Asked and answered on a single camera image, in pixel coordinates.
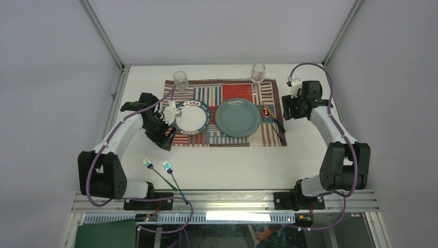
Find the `clear wine glass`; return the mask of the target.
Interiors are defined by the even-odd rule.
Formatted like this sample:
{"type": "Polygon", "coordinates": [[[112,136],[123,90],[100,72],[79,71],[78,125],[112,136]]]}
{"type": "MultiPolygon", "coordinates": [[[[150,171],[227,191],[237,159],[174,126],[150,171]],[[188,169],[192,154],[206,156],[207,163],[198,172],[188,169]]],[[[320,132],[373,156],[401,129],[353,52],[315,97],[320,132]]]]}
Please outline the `clear wine glass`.
{"type": "Polygon", "coordinates": [[[251,81],[252,81],[252,95],[255,97],[258,93],[258,85],[263,82],[265,78],[265,65],[262,63],[256,63],[251,69],[251,81]]]}

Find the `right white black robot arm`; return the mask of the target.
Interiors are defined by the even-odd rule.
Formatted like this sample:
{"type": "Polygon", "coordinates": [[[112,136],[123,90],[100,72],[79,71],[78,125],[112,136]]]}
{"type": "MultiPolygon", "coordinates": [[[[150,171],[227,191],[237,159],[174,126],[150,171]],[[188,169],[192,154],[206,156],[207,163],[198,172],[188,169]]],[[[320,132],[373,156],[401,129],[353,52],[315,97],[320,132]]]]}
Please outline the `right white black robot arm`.
{"type": "Polygon", "coordinates": [[[349,197],[363,190],[368,181],[371,148],[357,141],[333,110],[331,99],[323,99],[319,81],[289,80],[291,93],[282,97],[284,119],[307,118],[319,131],[327,150],[319,173],[301,179],[290,191],[287,205],[295,211],[320,204],[328,193],[349,197]]]}

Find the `white green-rimmed small plate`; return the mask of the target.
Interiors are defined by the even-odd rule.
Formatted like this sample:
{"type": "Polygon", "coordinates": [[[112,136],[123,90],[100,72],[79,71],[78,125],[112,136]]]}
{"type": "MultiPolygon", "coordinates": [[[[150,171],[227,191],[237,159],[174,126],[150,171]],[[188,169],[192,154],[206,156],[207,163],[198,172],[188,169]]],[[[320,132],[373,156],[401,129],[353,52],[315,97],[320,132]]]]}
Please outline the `white green-rimmed small plate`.
{"type": "Polygon", "coordinates": [[[181,116],[172,125],[184,135],[202,133],[210,125],[212,112],[207,104],[198,100],[185,100],[176,105],[181,116]]]}

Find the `brown striped placemat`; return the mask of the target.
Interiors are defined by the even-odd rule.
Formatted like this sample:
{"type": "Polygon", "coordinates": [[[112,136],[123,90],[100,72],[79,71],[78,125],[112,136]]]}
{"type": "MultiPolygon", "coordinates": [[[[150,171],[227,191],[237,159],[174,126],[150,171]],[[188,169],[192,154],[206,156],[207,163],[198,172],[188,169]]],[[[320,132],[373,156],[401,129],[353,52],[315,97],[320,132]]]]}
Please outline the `brown striped placemat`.
{"type": "Polygon", "coordinates": [[[198,100],[207,104],[212,112],[210,125],[205,131],[196,135],[176,134],[173,145],[186,147],[259,147],[285,146],[273,131],[271,125],[262,117],[260,127],[249,137],[234,138],[225,135],[215,124],[214,115],[218,106],[232,98],[243,98],[251,101],[259,109],[268,105],[276,119],[283,124],[280,96],[277,83],[274,79],[265,79],[258,86],[257,97],[251,96],[252,81],[249,79],[217,79],[191,80],[185,91],[176,90],[172,97],[168,97],[161,104],[167,107],[170,100],[177,104],[185,100],[198,100]]]}

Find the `iridescent spoon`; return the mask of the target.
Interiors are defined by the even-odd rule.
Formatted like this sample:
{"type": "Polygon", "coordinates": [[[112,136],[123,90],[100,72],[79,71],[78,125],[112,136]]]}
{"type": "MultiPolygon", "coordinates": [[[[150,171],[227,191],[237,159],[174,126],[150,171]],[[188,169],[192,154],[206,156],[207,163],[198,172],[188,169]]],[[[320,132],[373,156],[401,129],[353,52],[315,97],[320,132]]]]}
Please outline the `iridescent spoon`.
{"type": "Polygon", "coordinates": [[[281,129],[279,129],[279,127],[277,126],[277,124],[274,122],[273,118],[270,116],[270,114],[267,112],[267,109],[265,107],[263,107],[261,110],[261,116],[263,118],[265,118],[265,120],[268,121],[268,123],[271,125],[273,131],[277,134],[279,140],[281,141],[282,144],[286,144],[285,139],[282,137],[281,135],[281,129]]]}

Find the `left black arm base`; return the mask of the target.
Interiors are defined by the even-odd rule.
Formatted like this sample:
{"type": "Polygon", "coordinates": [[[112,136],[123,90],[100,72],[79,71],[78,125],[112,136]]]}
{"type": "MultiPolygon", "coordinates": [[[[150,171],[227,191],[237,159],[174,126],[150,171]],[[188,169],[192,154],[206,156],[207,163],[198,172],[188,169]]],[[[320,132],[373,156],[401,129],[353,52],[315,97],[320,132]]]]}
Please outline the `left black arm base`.
{"type": "Polygon", "coordinates": [[[173,209],[173,200],[160,200],[161,198],[173,197],[174,194],[170,192],[154,192],[152,195],[148,195],[146,199],[153,199],[153,201],[137,201],[129,200],[123,204],[123,210],[126,211],[152,211],[157,210],[159,207],[161,210],[168,211],[173,209]]]}

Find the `large teal plate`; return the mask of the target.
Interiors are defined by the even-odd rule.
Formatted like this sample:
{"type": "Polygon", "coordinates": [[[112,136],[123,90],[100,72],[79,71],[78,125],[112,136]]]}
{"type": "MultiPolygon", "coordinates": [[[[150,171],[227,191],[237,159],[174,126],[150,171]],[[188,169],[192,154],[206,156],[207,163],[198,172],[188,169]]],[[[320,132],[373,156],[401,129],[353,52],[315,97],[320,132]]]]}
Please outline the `large teal plate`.
{"type": "Polygon", "coordinates": [[[259,108],[243,98],[232,98],[221,103],[214,115],[215,124],[225,135],[234,138],[249,137],[261,124],[259,108]]]}

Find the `gold knife dark handle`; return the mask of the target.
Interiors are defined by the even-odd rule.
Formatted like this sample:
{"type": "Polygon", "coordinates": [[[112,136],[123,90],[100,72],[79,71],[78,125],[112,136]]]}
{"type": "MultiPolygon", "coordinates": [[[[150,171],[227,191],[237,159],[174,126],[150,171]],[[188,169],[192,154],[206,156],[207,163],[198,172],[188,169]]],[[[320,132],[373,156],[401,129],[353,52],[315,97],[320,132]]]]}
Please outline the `gold knife dark handle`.
{"type": "Polygon", "coordinates": [[[281,131],[283,133],[286,132],[284,126],[280,123],[280,121],[278,119],[276,119],[275,114],[273,113],[273,111],[268,107],[267,104],[265,104],[264,102],[262,102],[262,105],[267,109],[267,112],[270,114],[270,116],[273,118],[274,122],[277,124],[277,126],[281,129],[281,131]]]}

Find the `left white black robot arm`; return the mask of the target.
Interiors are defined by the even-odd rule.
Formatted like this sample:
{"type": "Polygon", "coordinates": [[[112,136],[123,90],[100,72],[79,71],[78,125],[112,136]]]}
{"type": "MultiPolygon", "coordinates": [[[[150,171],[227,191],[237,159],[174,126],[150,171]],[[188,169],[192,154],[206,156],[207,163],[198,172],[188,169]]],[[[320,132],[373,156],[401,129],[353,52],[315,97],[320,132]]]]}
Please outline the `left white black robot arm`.
{"type": "Polygon", "coordinates": [[[80,191],[95,206],[93,197],[131,199],[143,210],[155,204],[152,185],[130,179],[124,172],[121,158],[139,130],[161,149],[169,151],[175,130],[169,131],[181,111],[172,93],[158,99],[151,93],[142,93],[139,100],[121,106],[120,116],[103,140],[91,151],[82,151],[78,158],[80,191]]]}

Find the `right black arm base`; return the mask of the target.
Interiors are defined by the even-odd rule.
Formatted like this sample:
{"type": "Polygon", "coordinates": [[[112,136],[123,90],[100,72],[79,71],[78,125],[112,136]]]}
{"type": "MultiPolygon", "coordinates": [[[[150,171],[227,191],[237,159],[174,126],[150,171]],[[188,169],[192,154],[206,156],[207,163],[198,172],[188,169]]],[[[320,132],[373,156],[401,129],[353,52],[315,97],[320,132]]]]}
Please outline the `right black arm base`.
{"type": "Polygon", "coordinates": [[[273,202],[275,210],[324,210],[325,203],[317,197],[307,197],[299,194],[295,190],[288,192],[274,192],[273,202]]]}

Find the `clear plastic cup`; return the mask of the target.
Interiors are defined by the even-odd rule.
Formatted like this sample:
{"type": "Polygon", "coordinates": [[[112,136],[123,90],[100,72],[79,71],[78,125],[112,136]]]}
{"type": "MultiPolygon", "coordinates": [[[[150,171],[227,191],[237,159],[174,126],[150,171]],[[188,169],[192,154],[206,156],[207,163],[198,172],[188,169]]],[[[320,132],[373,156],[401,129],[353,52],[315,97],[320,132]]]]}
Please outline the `clear plastic cup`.
{"type": "Polygon", "coordinates": [[[173,75],[174,85],[179,91],[185,91],[189,87],[187,74],[184,71],[177,71],[173,75]]]}

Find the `iridescent fork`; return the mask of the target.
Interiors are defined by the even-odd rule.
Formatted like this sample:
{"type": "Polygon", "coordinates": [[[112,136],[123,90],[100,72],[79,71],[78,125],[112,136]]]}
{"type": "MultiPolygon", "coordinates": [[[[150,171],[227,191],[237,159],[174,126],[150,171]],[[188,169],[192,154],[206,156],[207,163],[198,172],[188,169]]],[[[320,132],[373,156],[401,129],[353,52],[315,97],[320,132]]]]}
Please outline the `iridescent fork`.
{"type": "Polygon", "coordinates": [[[163,166],[164,166],[166,172],[167,172],[169,175],[171,175],[171,178],[172,178],[172,180],[173,180],[173,182],[174,182],[174,184],[168,182],[168,185],[169,185],[173,190],[178,191],[178,192],[180,193],[180,195],[181,195],[182,198],[186,199],[185,194],[182,192],[181,187],[179,186],[179,184],[178,184],[178,182],[177,182],[177,180],[176,180],[176,178],[175,178],[175,176],[174,176],[174,170],[173,170],[171,164],[170,164],[168,161],[164,161],[164,162],[163,162],[163,166]]]}
{"type": "Polygon", "coordinates": [[[150,170],[154,171],[161,179],[163,179],[174,191],[177,191],[178,189],[172,185],[167,179],[164,178],[155,168],[154,165],[147,159],[143,158],[142,163],[150,170]]]}

